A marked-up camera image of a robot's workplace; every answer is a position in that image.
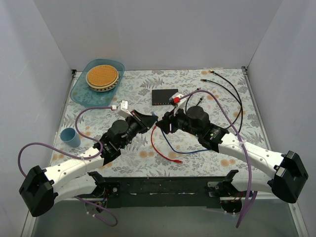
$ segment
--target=blue plastic tray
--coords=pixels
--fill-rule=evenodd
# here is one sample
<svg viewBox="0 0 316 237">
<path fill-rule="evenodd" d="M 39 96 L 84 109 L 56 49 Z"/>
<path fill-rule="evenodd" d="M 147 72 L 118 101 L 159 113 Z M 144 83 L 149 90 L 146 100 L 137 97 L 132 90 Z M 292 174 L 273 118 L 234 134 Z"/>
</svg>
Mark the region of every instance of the blue plastic tray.
<svg viewBox="0 0 316 237">
<path fill-rule="evenodd" d="M 85 81 L 85 76 L 90 71 L 90 69 L 99 66 L 99 65 L 110 65 L 116 68 L 119 73 L 118 84 L 112 90 L 105 92 L 96 92 L 88 86 Z M 81 104 L 85 107 L 101 107 L 101 106 L 109 106 L 112 101 L 115 92 L 117 91 L 120 81 L 123 77 L 125 71 L 125 67 L 122 63 L 107 60 L 107 59 L 96 59 L 91 61 L 83 70 L 82 74 L 78 78 L 76 84 L 70 92 L 70 97 L 73 101 L 78 104 Z"/>
</svg>

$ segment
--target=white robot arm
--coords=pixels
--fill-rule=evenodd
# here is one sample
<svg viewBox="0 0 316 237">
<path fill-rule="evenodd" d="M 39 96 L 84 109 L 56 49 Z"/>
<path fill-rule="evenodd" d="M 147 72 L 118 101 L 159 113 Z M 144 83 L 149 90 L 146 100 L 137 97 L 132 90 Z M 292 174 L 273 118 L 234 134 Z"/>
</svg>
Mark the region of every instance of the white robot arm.
<svg viewBox="0 0 316 237">
<path fill-rule="evenodd" d="M 180 129 L 195 135 L 207 149 L 246 162 L 243 149 L 235 135 L 210 123 L 208 114 L 199 106 L 189 108 L 187 114 L 184 114 L 181 108 L 183 102 L 184 100 L 171 112 L 165 113 L 162 120 L 156 123 L 164 133 L 174 133 Z M 158 119 L 157 116 L 146 116 L 137 111 L 130 113 L 127 110 L 127 103 L 120 105 L 118 113 L 125 120 L 115 121 L 102 136 L 100 141 L 104 151 L 100 156 L 90 160 L 70 159 L 45 169 L 35 166 L 29 171 L 19 192 L 33 216 L 44 214 L 55 203 L 66 198 L 83 194 L 99 197 L 105 190 L 109 190 L 108 194 L 112 195 L 118 191 L 119 183 L 106 182 L 99 173 L 89 171 L 116 159 L 120 155 L 120 149 L 131 143 L 136 134 L 147 132 Z M 300 157 L 291 151 L 285 155 L 248 142 L 244 145 L 251 165 L 262 171 L 252 176 L 251 190 L 273 193 L 283 201 L 296 202 L 308 179 Z M 99 149 L 100 145 L 96 143 L 80 156 L 93 156 L 99 152 Z M 213 196 L 230 197 L 246 191 L 247 184 L 247 173 L 232 170 L 222 181 L 207 186 Z M 160 186 L 161 184 L 157 188 L 154 187 L 154 192 L 149 190 L 148 193 L 160 192 Z"/>
</svg>

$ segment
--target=blue cable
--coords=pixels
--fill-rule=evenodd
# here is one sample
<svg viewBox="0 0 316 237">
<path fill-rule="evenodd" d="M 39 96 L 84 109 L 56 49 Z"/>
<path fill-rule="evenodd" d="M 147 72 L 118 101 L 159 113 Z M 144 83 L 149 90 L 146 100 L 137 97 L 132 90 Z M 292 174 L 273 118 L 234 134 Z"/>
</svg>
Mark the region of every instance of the blue cable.
<svg viewBox="0 0 316 237">
<path fill-rule="evenodd" d="M 160 129 L 162 134 L 163 134 L 163 137 L 165 138 L 166 142 L 168 143 L 169 147 L 175 152 L 175 153 L 179 153 L 179 154 L 193 154 L 193 153 L 198 153 L 198 152 L 206 152 L 206 151 L 209 151 L 208 149 L 204 149 L 204 150 L 198 150 L 198 151 L 193 151 L 193 152 L 179 152 L 179 151 L 176 151 L 175 149 L 173 149 L 172 145 L 170 144 L 170 142 L 168 141 L 166 135 L 164 134 L 163 130 Z"/>
</svg>

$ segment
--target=white wall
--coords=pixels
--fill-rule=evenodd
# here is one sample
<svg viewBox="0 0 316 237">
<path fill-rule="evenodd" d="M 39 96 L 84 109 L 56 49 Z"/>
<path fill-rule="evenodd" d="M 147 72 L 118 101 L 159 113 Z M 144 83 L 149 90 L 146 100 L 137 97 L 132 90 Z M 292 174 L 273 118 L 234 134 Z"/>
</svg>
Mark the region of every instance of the white wall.
<svg viewBox="0 0 316 237">
<path fill-rule="evenodd" d="M 127 69 L 240 68 L 282 0 L 34 0 L 67 63 Z"/>
<path fill-rule="evenodd" d="M 316 1 L 284 0 L 250 65 L 272 148 L 297 152 L 309 173 L 299 206 L 316 236 Z"/>
<path fill-rule="evenodd" d="M 0 236 L 21 235 L 27 207 L 17 155 L 34 141 L 52 144 L 71 71 L 32 0 L 0 1 Z M 51 151 L 29 148 L 25 172 Z"/>
</svg>

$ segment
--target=patterned table surface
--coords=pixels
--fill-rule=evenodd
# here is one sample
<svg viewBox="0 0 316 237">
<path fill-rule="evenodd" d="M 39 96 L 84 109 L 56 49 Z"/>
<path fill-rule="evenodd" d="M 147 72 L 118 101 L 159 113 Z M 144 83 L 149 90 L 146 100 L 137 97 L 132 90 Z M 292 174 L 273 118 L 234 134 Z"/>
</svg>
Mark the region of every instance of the patterned table surface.
<svg viewBox="0 0 316 237">
<path fill-rule="evenodd" d="M 259 118 L 254 108 L 247 82 L 241 69 L 217 69 L 217 73 L 226 77 L 238 90 L 243 102 L 243 125 L 241 130 L 242 137 L 255 145 L 267 148 L 263 131 L 260 126 Z M 198 87 L 211 91 L 222 103 L 225 111 L 231 120 L 234 120 L 239 112 L 239 104 L 223 88 L 209 83 L 202 82 L 200 79 L 209 79 L 216 81 L 233 92 L 233 89 L 227 82 L 214 74 L 210 74 L 207 69 L 204 70 L 163 70 L 163 71 L 125 71 L 121 84 L 112 100 L 113 105 L 118 105 L 119 101 L 127 100 L 129 110 L 136 109 L 140 113 L 150 114 L 154 111 L 159 118 L 166 111 L 170 111 L 172 106 L 152 106 L 152 89 L 177 88 L 182 94 L 187 94 Z M 195 94 L 189 101 L 189 106 L 195 105 L 202 94 Z M 203 109 L 209 113 L 212 123 L 221 127 L 228 126 L 224 115 L 214 102 L 213 98 L 205 94 L 200 103 Z M 81 154 L 87 148 L 93 145 L 91 140 L 81 137 L 81 146 L 71 148 L 60 140 L 60 132 L 66 127 L 74 127 L 77 114 L 84 109 L 71 99 L 68 100 L 65 116 L 62 121 L 61 129 L 57 134 L 55 146 L 71 154 Z M 110 110 L 92 110 L 88 111 L 79 120 L 79 130 L 85 135 L 100 139 L 112 123 L 120 118 L 115 112 Z M 121 151 L 122 155 L 113 162 L 96 169 L 103 176 L 120 177 L 143 177 L 143 176 L 225 176 L 231 169 L 247 170 L 246 163 L 218 154 L 216 152 L 201 152 L 190 155 L 181 155 L 173 152 L 161 131 L 156 129 L 154 132 L 155 146 L 165 156 L 170 159 L 180 159 L 183 163 L 174 163 L 162 158 L 153 149 L 150 142 L 150 130 L 145 134 L 138 134 L 132 144 Z M 194 151 L 203 149 L 198 143 L 196 137 L 177 131 L 175 134 L 169 134 L 168 139 L 172 146 L 178 151 Z M 51 159 L 51 165 L 56 165 L 66 161 L 69 157 L 54 152 Z"/>
</svg>

